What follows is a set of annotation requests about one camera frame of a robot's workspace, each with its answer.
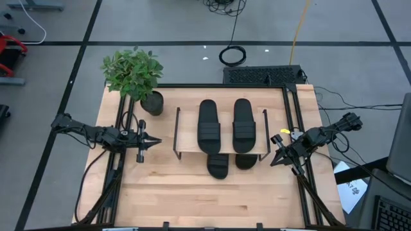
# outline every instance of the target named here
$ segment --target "white cable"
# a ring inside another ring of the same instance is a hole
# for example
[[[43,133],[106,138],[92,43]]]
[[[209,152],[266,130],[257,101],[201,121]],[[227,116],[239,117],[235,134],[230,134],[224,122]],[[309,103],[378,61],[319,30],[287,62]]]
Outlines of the white cable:
[[[27,13],[26,9],[24,8],[24,5],[23,5],[23,3],[21,2],[21,0],[19,0],[19,2],[20,2],[21,7],[23,8],[24,12],[26,13],[27,17],[29,17],[29,19],[31,19],[37,26],[39,26],[39,28],[41,28],[41,29],[44,31],[44,37],[43,37],[43,39],[42,39],[40,42],[22,42],[22,43],[23,43],[23,44],[26,44],[26,45],[30,45],[30,44],[33,44],[33,45],[35,45],[35,44],[42,44],[42,43],[44,42],[44,40],[46,39],[46,36],[47,36],[46,30],[45,30],[42,26],[40,26],[40,24],[37,23],[32,17],[30,17],[30,15],[28,15],[28,13]]]

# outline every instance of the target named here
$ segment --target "black floor line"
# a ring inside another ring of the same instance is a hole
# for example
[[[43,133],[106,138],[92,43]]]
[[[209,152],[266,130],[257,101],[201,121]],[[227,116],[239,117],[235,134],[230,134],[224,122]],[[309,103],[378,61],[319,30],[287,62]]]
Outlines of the black floor line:
[[[58,108],[57,113],[63,113],[64,110],[66,109],[67,102],[69,101],[71,89],[73,88],[74,81],[77,77],[78,69],[80,68],[80,64],[84,56],[85,48],[87,47],[85,44],[90,39],[91,31],[94,26],[94,23],[96,22],[96,18],[98,15],[98,11],[100,10],[102,1],[103,0],[97,0],[96,2],[96,6],[94,7],[93,13],[89,21],[89,25],[87,27],[87,31],[85,32],[85,35],[83,38],[83,44],[80,47],[80,50],[77,54],[77,58],[76,58],[76,61],[74,62],[73,70],[71,71],[70,77],[67,81],[67,86],[64,91],[63,98],[60,102],[60,106]],[[40,183],[41,183],[44,171],[46,170],[47,162],[50,157],[51,150],[53,148],[55,139],[56,139],[56,135],[52,131],[50,131],[49,137],[46,142],[46,147],[44,148],[39,165],[37,166],[37,170],[34,175],[33,181],[31,182],[31,186],[28,191],[26,201],[24,202],[23,208],[21,210],[19,219],[17,220],[15,230],[24,230],[24,227],[26,226],[28,216],[30,215],[30,210],[33,206],[33,202],[37,194],[37,190],[40,187]]]
[[[45,41],[42,44],[28,46],[227,46],[230,41]],[[237,46],[292,46],[292,41],[233,41]],[[318,47],[381,47],[381,46],[411,46],[411,42],[337,42],[337,41],[298,41],[296,46]]]
[[[371,0],[372,4],[375,7],[375,10],[377,11],[378,17],[380,18],[380,21],[384,27],[385,32],[387,33],[388,38],[390,39],[390,42],[393,43],[393,48],[394,51],[397,55],[398,61],[401,64],[401,67],[404,70],[405,76],[407,77],[408,81],[411,84],[411,70],[410,67],[408,66],[408,62],[405,60],[404,54],[401,51],[401,48],[399,47],[399,44],[397,43],[397,40],[384,16],[384,13],[380,7],[380,4],[378,4],[377,0]]]

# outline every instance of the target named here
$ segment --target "potted plant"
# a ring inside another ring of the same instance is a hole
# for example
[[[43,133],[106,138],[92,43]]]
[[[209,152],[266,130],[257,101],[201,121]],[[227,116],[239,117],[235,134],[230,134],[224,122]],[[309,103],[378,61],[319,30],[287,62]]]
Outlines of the potted plant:
[[[162,65],[154,59],[151,51],[143,50],[116,51],[113,57],[105,57],[101,69],[109,91],[120,91],[121,97],[128,94],[134,101],[140,101],[141,107],[153,116],[161,114],[164,98],[157,87],[157,78],[162,76]]]

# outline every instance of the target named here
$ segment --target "yellow cable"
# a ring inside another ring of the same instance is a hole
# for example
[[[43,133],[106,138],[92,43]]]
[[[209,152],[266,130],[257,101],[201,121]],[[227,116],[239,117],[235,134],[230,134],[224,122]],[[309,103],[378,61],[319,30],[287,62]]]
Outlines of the yellow cable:
[[[308,9],[309,5],[310,5],[310,0],[306,0],[306,6],[304,7],[304,11],[302,12],[300,23],[298,23],[298,28],[297,28],[297,31],[295,32],[295,36],[294,36],[294,40],[293,40],[293,46],[291,48],[290,63],[288,65],[291,65],[291,63],[293,62],[295,41],[297,40],[298,32],[300,31],[301,25],[304,22],[304,19],[306,17],[306,12],[307,12],[307,9]]]

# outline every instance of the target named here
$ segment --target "black slide sandal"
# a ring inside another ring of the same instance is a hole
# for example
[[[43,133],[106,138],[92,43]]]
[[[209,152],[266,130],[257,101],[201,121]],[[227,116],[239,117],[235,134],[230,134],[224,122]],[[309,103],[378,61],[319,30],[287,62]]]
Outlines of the black slide sandal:
[[[208,155],[207,169],[211,176],[217,179],[224,179],[229,174],[229,155],[215,154]]]
[[[209,155],[220,152],[220,123],[218,123],[217,105],[213,100],[206,99],[200,104],[197,142],[198,147]]]
[[[247,99],[237,99],[234,104],[234,122],[232,123],[232,146],[236,153],[236,165],[239,169],[250,169],[257,162],[258,156],[244,154],[256,144],[256,123],[252,116],[251,103]]]

